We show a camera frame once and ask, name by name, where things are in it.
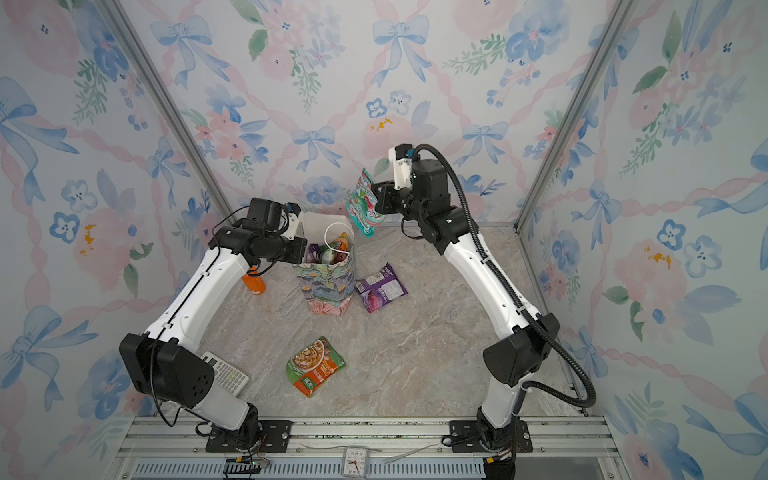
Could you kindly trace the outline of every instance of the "wall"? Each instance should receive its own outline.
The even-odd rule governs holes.
[[[635,480],[768,478],[766,21],[640,0],[526,225]]]
[[[481,222],[517,217],[614,4],[122,3],[232,204],[339,212],[424,141]]]
[[[0,477],[101,478],[152,410],[118,344],[218,216],[90,2],[4,0],[0,24]]]

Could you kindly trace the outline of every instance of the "white calculator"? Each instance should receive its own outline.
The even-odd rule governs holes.
[[[236,369],[231,364],[215,356],[211,352],[203,354],[203,360],[214,368],[214,375],[219,385],[223,386],[229,393],[238,396],[248,383],[248,375]]]

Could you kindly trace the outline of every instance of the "square clock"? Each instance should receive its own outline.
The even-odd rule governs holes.
[[[341,468],[342,477],[365,478],[368,466],[368,449],[347,447],[344,449],[344,465]]]

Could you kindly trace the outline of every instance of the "black mounting plate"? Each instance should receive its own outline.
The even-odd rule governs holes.
[[[288,450],[288,441],[290,440],[290,427],[293,424],[290,420],[259,420],[262,429],[262,436],[266,435],[262,445],[259,447],[260,453],[285,453]],[[242,453],[229,445],[224,446],[227,440],[223,435],[214,439],[209,439],[205,445],[205,451],[208,453]]]
[[[443,441],[451,439],[451,442],[454,444],[451,450],[454,453],[488,453],[488,450],[480,445],[476,426],[477,420],[454,420],[449,422],[451,435],[443,437]],[[531,441],[531,434],[528,432],[528,423],[523,420],[518,420],[515,423],[515,443],[518,446],[518,452],[533,452],[533,442]]]

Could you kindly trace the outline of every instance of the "orange can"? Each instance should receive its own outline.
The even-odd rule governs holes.
[[[258,273],[259,270],[256,270],[256,267],[252,266],[250,270],[243,275],[243,282],[253,295],[261,295],[264,293],[264,290],[266,290],[266,284],[260,276],[257,276]]]

